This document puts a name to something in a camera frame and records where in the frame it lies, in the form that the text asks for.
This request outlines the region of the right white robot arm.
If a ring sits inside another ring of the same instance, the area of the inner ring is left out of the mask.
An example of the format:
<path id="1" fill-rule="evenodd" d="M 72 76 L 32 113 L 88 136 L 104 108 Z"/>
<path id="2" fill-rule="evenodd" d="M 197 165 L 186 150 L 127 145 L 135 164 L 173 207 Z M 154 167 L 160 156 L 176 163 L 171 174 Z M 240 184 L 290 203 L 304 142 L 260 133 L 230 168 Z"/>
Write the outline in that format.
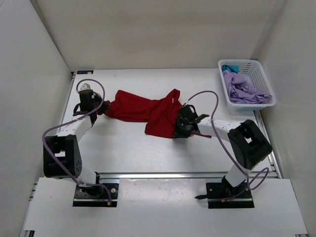
<path id="1" fill-rule="evenodd" d="M 252 120 L 232 122 L 198 115 L 194 106 L 185 105 L 177 111 L 174 138 L 191 135 L 215 137 L 232 160 L 231 170 L 222 178 L 219 197 L 228 200 L 252 190 L 251 171 L 271 152 L 272 146 Z"/>

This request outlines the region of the purple t shirt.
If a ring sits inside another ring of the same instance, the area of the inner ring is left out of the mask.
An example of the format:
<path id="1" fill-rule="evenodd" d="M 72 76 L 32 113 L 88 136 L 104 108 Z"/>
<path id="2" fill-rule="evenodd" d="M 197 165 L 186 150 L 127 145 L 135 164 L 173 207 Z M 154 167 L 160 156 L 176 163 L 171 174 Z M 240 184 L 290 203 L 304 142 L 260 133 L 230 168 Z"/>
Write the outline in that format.
<path id="1" fill-rule="evenodd" d="M 223 71 L 229 100 L 235 104 L 266 104 L 272 95 L 259 92 L 244 76 Z"/>

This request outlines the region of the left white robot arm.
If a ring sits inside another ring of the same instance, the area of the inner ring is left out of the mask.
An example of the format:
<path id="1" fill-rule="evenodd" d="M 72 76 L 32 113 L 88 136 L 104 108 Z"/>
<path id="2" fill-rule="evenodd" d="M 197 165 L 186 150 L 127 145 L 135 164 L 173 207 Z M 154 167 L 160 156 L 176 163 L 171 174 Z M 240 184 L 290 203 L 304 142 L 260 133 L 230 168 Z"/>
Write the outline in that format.
<path id="1" fill-rule="evenodd" d="M 78 94 L 80 102 L 74 108 L 72 119 L 43 134 L 43 171 L 48 178 L 71 180 L 97 198 L 109 195 L 110 191 L 100 183 L 97 172 L 84 167 L 79 141 L 110 104 L 89 88 L 79 90 Z"/>

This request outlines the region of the red t shirt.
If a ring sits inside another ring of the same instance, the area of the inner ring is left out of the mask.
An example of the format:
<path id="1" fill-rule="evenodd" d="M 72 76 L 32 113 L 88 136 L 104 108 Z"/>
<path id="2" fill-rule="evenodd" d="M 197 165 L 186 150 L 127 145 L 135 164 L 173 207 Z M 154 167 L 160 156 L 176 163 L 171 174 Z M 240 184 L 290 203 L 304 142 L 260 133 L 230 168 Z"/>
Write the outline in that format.
<path id="1" fill-rule="evenodd" d="M 177 89 L 159 100 L 118 90 L 105 115 L 126 122 L 145 122 L 147 135 L 170 139 L 173 137 L 177 111 L 182 107 L 179 97 L 180 91 Z"/>

